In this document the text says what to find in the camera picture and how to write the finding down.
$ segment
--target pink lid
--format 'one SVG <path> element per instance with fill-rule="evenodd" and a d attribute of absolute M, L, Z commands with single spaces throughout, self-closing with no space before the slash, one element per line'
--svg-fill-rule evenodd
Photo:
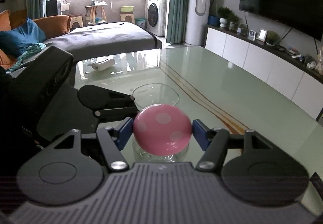
<path fill-rule="evenodd" d="M 143 150 L 156 156 L 169 156 L 188 145 L 192 124 L 179 108 L 156 104 L 144 108 L 136 116 L 133 132 Z"/>

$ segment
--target white picture frame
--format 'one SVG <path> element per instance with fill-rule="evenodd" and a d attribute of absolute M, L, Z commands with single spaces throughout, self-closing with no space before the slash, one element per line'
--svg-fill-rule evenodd
<path fill-rule="evenodd" d="M 268 33 L 268 30 L 260 29 L 258 36 L 257 36 L 257 40 L 265 42 L 266 37 L 267 37 L 267 33 Z"/>
<path fill-rule="evenodd" d="M 256 34 L 257 34 L 256 31 L 253 31 L 253 30 L 249 31 L 249 37 L 251 37 L 251 38 L 256 38 Z"/>

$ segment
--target white cabinet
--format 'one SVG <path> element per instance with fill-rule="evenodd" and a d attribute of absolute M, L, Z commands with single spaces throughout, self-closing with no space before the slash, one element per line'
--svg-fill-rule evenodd
<path fill-rule="evenodd" d="M 316 119 L 323 107 L 323 84 L 304 73 L 292 101 Z"/>
<path fill-rule="evenodd" d="M 274 62 L 267 84 L 291 100 L 303 73 L 299 68 L 274 55 Z"/>
<path fill-rule="evenodd" d="M 226 33 L 208 28 L 205 48 L 222 56 L 226 37 Z"/>
<path fill-rule="evenodd" d="M 247 55 L 248 47 L 248 42 L 234 36 L 227 35 L 227 40 L 225 41 L 223 51 L 223 58 L 242 68 Z"/>
<path fill-rule="evenodd" d="M 272 53 L 250 44 L 243 69 L 267 82 L 273 62 L 274 55 Z"/>

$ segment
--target glass table top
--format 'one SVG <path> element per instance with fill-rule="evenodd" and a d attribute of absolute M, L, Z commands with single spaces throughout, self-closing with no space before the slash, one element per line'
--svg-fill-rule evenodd
<path fill-rule="evenodd" d="M 104 71 L 88 66 L 106 58 L 115 59 L 116 64 Z M 142 105 L 149 103 L 147 95 L 151 95 L 153 104 L 169 101 L 191 121 L 199 118 L 209 128 L 221 127 L 233 134 L 254 129 L 304 165 L 310 176 L 317 172 L 323 177 L 322 126 L 269 85 L 205 48 L 153 49 L 81 61 L 75 88 L 87 84 L 129 95 L 143 85 L 158 84 L 152 94 L 142 94 Z M 136 97 L 139 110 L 144 107 L 140 100 Z M 104 123 L 99 128 L 117 124 Z M 135 162 L 132 138 L 122 151 L 130 166 Z M 226 162 L 240 154 L 240 149 L 229 150 Z M 184 161 L 195 166 L 202 155 L 192 137 Z M 323 212 L 323 203 L 311 184 L 302 203 L 316 214 Z"/>

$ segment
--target washing machine door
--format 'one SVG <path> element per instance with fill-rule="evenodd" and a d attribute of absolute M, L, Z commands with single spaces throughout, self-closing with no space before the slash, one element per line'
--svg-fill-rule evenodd
<path fill-rule="evenodd" d="M 158 22 L 158 7 L 152 3 L 148 8 L 148 23 L 151 27 L 155 27 Z"/>

